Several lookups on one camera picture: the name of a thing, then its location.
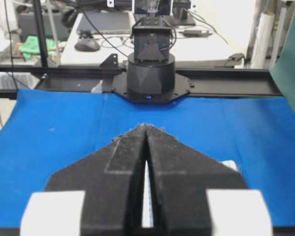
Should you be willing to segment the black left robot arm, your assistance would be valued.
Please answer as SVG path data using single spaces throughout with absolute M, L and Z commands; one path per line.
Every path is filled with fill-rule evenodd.
M 175 88 L 175 58 L 170 54 L 172 28 L 155 13 L 132 28 L 134 52 L 116 81 L 134 101 L 168 98 Z M 57 171 L 47 192 L 81 191 L 84 195 L 78 233 L 82 236 L 132 236 L 140 231 L 145 174 L 150 151 L 147 126 L 139 125 L 110 145 Z

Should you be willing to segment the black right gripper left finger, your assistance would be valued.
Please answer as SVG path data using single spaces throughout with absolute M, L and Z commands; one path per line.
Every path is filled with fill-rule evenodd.
M 130 236 L 142 204 L 146 125 L 52 174 L 45 191 L 84 190 L 84 236 Z

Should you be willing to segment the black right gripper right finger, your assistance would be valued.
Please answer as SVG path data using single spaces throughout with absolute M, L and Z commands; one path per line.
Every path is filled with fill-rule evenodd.
M 211 235 L 206 190 L 247 189 L 242 175 L 150 125 L 147 142 L 156 212 L 164 235 Z

